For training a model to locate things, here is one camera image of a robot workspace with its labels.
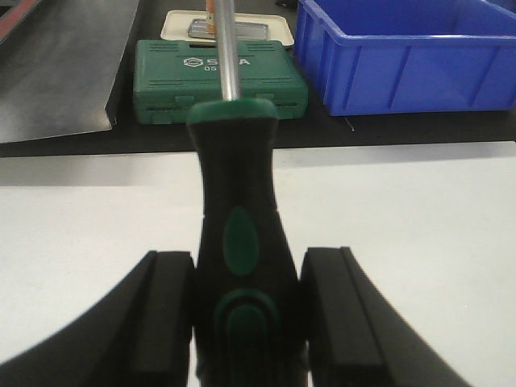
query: blue crate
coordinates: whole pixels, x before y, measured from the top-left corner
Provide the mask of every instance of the blue crate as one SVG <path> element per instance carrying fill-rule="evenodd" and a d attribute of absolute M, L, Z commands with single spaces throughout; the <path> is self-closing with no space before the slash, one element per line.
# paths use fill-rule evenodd
<path fill-rule="evenodd" d="M 331 115 L 516 106 L 516 14 L 484 0 L 299 0 L 294 55 Z"/>

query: green grip insert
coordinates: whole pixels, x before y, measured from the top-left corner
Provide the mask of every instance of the green grip insert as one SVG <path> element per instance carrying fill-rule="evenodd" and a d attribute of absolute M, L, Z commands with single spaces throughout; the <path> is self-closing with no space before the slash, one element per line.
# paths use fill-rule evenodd
<path fill-rule="evenodd" d="M 192 107 L 186 122 L 193 125 L 226 119 L 255 119 L 258 117 L 278 119 L 277 109 L 271 101 L 263 98 L 203 102 Z"/>

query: metal sheet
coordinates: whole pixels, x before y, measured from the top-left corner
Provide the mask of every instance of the metal sheet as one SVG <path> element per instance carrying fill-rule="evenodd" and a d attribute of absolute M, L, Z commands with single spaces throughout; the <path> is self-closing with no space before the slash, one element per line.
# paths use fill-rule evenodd
<path fill-rule="evenodd" d="M 0 143 L 111 129 L 139 3 L 44 2 L 0 45 Z"/>

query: white tabletop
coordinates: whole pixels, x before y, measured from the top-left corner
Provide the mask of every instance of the white tabletop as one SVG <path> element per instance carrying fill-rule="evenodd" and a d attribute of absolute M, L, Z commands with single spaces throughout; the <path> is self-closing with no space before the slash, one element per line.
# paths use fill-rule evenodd
<path fill-rule="evenodd" d="M 516 145 L 280 150 L 298 267 L 350 246 L 467 381 L 516 385 Z M 0 159 L 0 362 L 92 306 L 147 250 L 197 253 L 194 153 Z"/>

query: screwdriver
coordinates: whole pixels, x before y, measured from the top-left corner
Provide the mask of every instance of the screwdriver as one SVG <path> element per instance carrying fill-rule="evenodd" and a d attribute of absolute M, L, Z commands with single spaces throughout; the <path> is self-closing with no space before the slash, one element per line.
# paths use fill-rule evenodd
<path fill-rule="evenodd" d="M 241 98 L 235 8 L 215 0 L 222 100 L 192 107 L 204 220 L 195 273 L 203 387 L 306 386 L 298 277 L 273 190 L 272 102 Z"/>

